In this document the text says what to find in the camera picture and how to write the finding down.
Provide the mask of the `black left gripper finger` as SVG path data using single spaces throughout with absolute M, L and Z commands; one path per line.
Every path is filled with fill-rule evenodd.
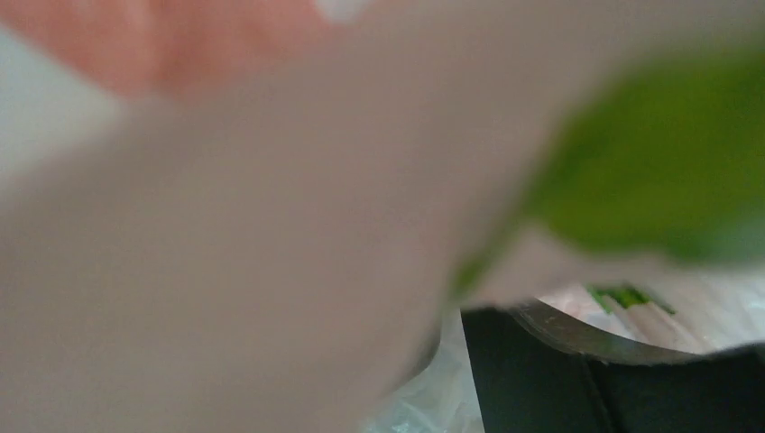
M 488 432 L 761 432 L 764 346 L 691 355 L 537 301 L 462 316 Z

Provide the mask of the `green fake fruit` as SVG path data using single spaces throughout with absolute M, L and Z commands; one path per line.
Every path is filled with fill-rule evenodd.
M 659 57 L 626 71 L 565 123 L 551 158 L 457 270 L 473 292 L 523 225 L 599 256 L 691 265 L 764 257 L 764 48 Z

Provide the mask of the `pink plastic bag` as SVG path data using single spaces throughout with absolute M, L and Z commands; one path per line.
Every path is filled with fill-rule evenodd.
M 4 1 L 119 95 L 1 197 L 4 432 L 351 432 L 443 313 L 694 267 L 538 223 L 458 268 L 568 119 L 659 57 L 762 45 L 761 1 Z

